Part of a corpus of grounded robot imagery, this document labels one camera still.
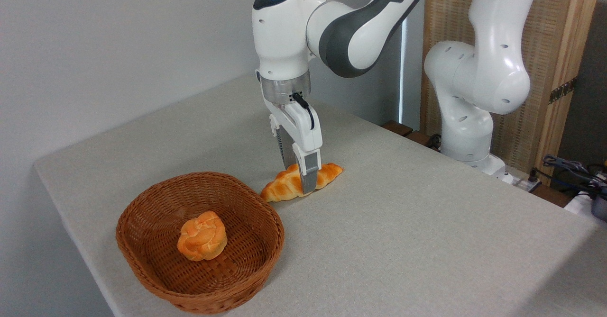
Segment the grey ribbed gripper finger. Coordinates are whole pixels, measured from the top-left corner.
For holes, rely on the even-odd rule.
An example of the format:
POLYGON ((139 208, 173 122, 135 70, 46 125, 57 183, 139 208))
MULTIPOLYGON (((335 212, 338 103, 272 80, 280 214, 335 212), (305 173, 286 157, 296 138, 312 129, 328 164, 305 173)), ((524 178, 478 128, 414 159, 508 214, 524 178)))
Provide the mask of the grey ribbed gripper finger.
POLYGON ((297 158, 293 150, 294 140, 273 114, 270 115, 270 124, 273 135, 276 137, 279 144, 284 168, 288 169, 291 165, 297 164, 297 158))
POLYGON ((293 144, 296 162, 299 166, 302 193, 308 195, 316 189, 317 175, 322 168, 320 149, 304 151, 298 144, 293 144))

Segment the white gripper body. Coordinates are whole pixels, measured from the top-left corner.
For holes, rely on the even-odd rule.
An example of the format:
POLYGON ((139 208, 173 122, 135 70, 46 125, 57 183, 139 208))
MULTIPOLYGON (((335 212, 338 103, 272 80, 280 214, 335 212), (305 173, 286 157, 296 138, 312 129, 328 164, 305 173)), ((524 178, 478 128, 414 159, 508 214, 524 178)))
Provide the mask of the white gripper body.
POLYGON ((303 97, 288 97, 286 104, 271 103, 264 99, 279 123, 286 129, 304 151, 312 151, 321 147, 322 134, 320 122, 314 108, 303 97))

